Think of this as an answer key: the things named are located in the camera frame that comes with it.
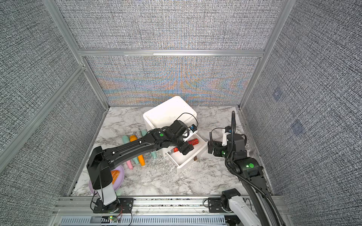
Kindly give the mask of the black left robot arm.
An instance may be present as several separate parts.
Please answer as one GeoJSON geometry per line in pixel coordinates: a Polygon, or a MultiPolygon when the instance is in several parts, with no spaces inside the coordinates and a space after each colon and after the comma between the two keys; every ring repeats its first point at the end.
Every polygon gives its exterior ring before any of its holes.
{"type": "Polygon", "coordinates": [[[135,157],[162,148],[176,147],[181,154],[186,155],[194,149],[188,139],[196,131],[197,125],[187,126],[175,120],[170,126],[152,129],[145,136],[127,144],[108,149],[101,146],[94,148],[86,168],[94,193],[100,196],[100,203],[109,206],[117,200],[112,184],[112,170],[135,157]]]}

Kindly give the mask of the orange microphone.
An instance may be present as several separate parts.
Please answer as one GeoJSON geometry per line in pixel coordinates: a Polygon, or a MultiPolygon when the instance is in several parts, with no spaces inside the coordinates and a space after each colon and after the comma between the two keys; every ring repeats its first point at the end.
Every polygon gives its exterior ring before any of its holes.
{"type": "MultiPolygon", "coordinates": [[[[141,138],[141,135],[131,135],[130,136],[130,141],[133,142],[133,141],[136,141],[137,139],[140,139],[141,138]]],[[[145,160],[144,160],[144,157],[143,155],[139,155],[138,157],[135,157],[133,158],[133,161],[140,165],[141,167],[145,167],[146,163],[145,163],[145,160]]]]}

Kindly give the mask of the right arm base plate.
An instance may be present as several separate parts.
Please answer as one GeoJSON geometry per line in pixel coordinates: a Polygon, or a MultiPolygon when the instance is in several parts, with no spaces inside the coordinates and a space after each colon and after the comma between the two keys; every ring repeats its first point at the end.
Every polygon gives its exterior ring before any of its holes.
{"type": "Polygon", "coordinates": [[[209,197],[207,199],[207,207],[210,213],[226,213],[220,197],[209,197]]]}

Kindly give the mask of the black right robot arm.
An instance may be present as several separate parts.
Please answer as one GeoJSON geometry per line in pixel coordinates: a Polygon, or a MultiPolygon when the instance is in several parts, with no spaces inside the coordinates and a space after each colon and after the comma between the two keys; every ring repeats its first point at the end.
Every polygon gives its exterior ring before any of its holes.
{"type": "Polygon", "coordinates": [[[254,210],[247,207],[237,189],[222,192],[221,204],[225,212],[233,212],[244,226],[284,226],[268,189],[264,168],[246,151],[245,134],[224,133],[222,141],[214,141],[210,133],[208,153],[224,158],[227,170],[242,183],[246,189],[254,210]]]}

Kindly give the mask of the pink microphone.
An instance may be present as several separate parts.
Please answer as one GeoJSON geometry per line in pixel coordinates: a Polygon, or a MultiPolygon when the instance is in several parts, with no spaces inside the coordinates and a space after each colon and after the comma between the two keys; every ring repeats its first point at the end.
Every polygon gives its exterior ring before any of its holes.
{"type": "Polygon", "coordinates": [[[126,162],[126,165],[127,165],[128,169],[130,169],[130,170],[133,169],[133,164],[130,160],[126,162]]]}

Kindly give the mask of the white bottom drawer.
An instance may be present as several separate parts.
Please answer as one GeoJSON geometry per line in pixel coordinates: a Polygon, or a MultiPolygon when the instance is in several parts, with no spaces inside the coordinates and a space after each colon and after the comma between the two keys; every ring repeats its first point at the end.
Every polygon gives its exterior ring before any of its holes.
{"type": "Polygon", "coordinates": [[[189,141],[194,139],[197,139],[199,143],[193,145],[194,149],[191,150],[187,155],[183,155],[179,151],[174,152],[174,147],[169,147],[163,151],[164,157],[168,158],[176,166],[176,171],[178,173],[184,171],[187,167],[194,163],[196,159],[199,159],[201,155],[207,150],[207,142],[202,137],[200,137],[198,134],[195,134],[190,137],[189,141]]]}

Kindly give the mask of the mint green microphone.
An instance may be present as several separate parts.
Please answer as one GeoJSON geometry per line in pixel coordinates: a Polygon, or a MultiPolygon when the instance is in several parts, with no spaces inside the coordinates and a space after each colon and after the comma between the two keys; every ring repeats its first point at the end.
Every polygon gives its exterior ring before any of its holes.
{"type": "MultiPolygon", "coordinates": [[[[141,134],[142,134],[142,136],[145,136],[147,134],[147,130],[141,130],[141,134]]],[[[157,159],[156,151],[152,151],[150,154],[152,155],[153,159],[157,159]]]]}
{"type": "MultiPolygon", "coordinates": [[[[130,143],[130,142],[131,142],[131,139],[130,139],[127,135],[124,135],[124,136],[122,136],[122,141],[123,141],[124,144],[127,144],[127,143],[130,143]]],[[[137,157],[131,159],[130,161],[132,162],[133,165],[134,165],[134,164],[135,164],[135,165],[139,165],[139,164],[140,164],[140,162],[139,162],[139,160],[138,160],[137,157]]]]}

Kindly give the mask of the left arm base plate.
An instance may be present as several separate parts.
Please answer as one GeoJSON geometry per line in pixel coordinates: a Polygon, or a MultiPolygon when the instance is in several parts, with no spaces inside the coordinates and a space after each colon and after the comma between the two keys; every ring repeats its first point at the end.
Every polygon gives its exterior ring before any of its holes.
{"type": "Polygon", "coordinates": [[[93,207],[93,213],[131,213],[133,209],[133,198],[118,198],[109,205],[104,205],[102,200],[98,198],[93,207]]]}

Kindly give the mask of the glittery red microphone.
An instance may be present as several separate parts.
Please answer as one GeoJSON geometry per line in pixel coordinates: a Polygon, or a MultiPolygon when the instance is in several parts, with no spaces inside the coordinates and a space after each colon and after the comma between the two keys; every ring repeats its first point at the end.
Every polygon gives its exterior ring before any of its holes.
{"type": "MultiPolygon", "coordinates": [[[[196,139],[193,139],[193,140],[189,140],[188,143],[189,143],[190,145],[192,145],[192,146],[195,146],[195,145],[197,145],[197,144],[199,143],[199,140],[196,138],[196,139]]],[[[178,149],[177,147],[175,147],[175,148],[171,151],[171,153],[176,153],[176,152],[178,152],[178,151],[179,151],[179,149],[178,149]]]]}

